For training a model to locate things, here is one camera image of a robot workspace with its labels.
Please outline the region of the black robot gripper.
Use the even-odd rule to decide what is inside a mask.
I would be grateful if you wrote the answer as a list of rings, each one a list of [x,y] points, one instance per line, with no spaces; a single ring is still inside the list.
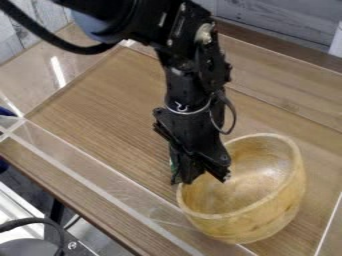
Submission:
[[[231,157],[215,128],[223,125],[223,104],[213,101],[189,115],[155,108],[153,117],[153,130],[168,141],[171,185],[191,184],[205,172],[224,182],[231,174]]]

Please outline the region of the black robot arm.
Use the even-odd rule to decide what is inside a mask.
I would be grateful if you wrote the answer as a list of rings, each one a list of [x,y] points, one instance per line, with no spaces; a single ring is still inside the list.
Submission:
[[[204,173],[229,178],[220,136],[231,65],[211,12],[192,0],[50,0],[68,8],[84,33],[104,44],[130,39],[153,48],[165,75],[164,105],[153,129],[168,141],[172,182]]]

